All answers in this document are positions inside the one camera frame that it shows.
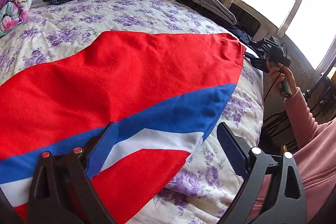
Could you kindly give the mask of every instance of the bedspread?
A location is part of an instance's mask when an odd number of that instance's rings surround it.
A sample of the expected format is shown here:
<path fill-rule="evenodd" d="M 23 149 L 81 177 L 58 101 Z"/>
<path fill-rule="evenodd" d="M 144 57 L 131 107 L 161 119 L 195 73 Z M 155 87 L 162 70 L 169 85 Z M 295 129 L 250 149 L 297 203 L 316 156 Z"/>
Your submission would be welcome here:
<path fill-rule="evenodd" d="M 35 0 L 30 13 L 29 20 L 0 38 L 0 84 L 25 68 L 79 52 L 106 30 L 228 32 L 175 0 L 77 0 L 60 6 Z M 226 122 L 250 146 L 256 145 L 263 120 L 262 98 L 263 75 L 245 59 L 218 123 Z M 216 223 L 241 183 L 221 149 L 215 127 L 174 179 L 128 223 Z"/>

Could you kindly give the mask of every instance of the red blue and white cloth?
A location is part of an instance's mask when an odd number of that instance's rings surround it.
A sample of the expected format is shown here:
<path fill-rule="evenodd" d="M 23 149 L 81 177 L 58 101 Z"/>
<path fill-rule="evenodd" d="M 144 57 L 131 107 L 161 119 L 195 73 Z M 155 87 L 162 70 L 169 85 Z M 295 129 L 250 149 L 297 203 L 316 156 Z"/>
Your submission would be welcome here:
<path fill-rule="evenodd" d="M 87 175 L 101 172 L 92 184 L 125 223 L 212 131 L 244 51 L 228 33 L 109 31 L 69 58 L 16 74 L 0 86 L 0 186 L 8 200 L 24 215 L 41 153 L 84 146 L 113 121 Z"/>

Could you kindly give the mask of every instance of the pink sweatshirt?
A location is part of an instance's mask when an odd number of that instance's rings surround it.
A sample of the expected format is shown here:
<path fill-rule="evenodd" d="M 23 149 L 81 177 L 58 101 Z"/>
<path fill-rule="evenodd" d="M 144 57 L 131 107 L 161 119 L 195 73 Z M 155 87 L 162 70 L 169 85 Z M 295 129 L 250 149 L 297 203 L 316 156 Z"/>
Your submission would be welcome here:
<path fill-rule="evenodd" d="M 306 194 L 308 221 L 319 211 L 336 184 L 336 119 L 317 124 L 300 88 L 285 109 L 299 151 L 294 154 Z M 270 175 L 265 176 L 249 218 L 256 217 L 266 196 Z"/>

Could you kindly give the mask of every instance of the zipper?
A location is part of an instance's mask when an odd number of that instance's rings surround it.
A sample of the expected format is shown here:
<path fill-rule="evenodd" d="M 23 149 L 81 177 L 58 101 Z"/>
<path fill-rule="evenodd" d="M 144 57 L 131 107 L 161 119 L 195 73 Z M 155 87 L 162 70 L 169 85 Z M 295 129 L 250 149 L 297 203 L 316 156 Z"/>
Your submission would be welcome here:
<path fill-rule="evenodd" d="M 321 178 L 314 179 L 314 180 L 311 180 L 311 181 L 305 183 L 305 184 L 303 185 L 303 187 L 307 187 L 307 186 L 312 185 L 312 184 L 314 184 L 314 183 L 320 182 L 320 181 L 325 180 L 325 179 L 327 179 L 327 178 L 329 178 L 329 177 L 331 177 L 331 176 L 333 176 L 333 175 L 336 175 L 336 170 L 335 170 L 334 172 L 331 172 L 331 173 L 328 174 L 328 175 L 325 175 L 325 176 L 321 177 Z"/>

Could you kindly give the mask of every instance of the folded gray garment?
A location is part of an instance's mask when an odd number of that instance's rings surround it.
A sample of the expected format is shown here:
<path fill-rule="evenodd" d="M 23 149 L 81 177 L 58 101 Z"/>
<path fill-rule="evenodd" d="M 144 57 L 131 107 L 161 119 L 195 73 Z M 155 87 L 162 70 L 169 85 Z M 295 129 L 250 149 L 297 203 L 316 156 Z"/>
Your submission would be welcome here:
<path fill-rule="evenodd" d="M 231 25 L 235 25 L 237 23 L 235 15 L 231 13 L 226 7 L 224 7 L 224 5 L 219 2 L 219 0 L 193 0 L 193 2 L 220 16 Z"/>

